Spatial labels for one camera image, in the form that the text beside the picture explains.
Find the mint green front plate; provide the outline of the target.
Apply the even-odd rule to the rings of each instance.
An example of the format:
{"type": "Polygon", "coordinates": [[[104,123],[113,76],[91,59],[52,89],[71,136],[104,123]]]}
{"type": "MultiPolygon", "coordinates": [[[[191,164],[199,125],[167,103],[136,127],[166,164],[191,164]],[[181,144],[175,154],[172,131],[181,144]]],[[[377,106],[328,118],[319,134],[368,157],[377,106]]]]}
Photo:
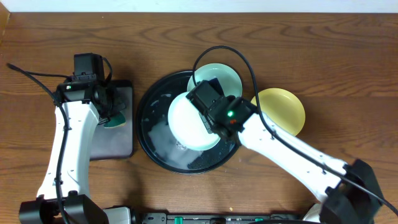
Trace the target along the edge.
{"type": "Polygon", "coordinates": [[[168,123],[176,140],[194,151],[206,151],[216,146],[220,137],[208,133],[199,111],[187,99],[188,92],[179,94],[170,104],[168,123]]]}

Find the green yellow sponge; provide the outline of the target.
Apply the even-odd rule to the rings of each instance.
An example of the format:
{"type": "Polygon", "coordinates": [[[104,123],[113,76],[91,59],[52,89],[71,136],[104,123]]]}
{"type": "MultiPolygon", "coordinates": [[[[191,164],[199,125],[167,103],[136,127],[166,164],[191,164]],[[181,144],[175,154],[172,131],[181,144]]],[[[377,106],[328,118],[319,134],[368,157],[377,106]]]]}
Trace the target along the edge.
{"type": "Polygon", "coordinates": [[[104,123],[104,127],[107,129],[117,128],[120,126],[124,126],[126,124],[126,118],[122,112],[118,112],[111,117],[104,123]]]}

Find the yellow plate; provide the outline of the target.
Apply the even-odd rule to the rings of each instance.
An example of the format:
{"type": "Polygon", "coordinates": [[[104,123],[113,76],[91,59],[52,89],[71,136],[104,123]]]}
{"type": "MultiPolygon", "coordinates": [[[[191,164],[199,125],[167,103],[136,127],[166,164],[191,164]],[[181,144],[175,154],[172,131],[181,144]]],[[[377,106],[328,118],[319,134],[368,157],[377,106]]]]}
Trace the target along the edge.
{"type": "Polygon", "coordinates": [[[305,124],[302,102],[291,92],[281,88],[268,88],[258,93],[261,111],[289,134],[296,136],[305,124]]]}

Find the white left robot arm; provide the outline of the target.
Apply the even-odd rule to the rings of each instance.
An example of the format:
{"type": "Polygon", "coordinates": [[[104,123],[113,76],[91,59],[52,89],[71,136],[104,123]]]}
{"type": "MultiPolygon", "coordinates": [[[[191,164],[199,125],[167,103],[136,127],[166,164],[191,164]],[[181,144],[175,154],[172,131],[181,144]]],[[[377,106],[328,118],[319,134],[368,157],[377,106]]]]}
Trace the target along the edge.
{"type": "Polygon", "coordinates": [[[127,206],[95,204],[88,181],[90,161],[132,156],[132,83],[62,83],[54,94],[60,104],[49,166],[36,199],[21,203],[20,222],[134,223],[127,206]]]}

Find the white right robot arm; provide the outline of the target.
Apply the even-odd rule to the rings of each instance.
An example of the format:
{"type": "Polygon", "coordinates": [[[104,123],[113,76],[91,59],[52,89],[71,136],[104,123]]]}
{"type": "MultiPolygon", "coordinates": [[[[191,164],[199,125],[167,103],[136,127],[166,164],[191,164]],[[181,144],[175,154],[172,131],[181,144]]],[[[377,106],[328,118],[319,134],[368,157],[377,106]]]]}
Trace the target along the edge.
{"type": "Polygon", "coordinates": [[[373,168],[328,156],[278,127],[241,97],[194,100],[211,130],[256,151],[306,186],[320,202],[318,223],[373,223],[385,200],[373,168]]]}

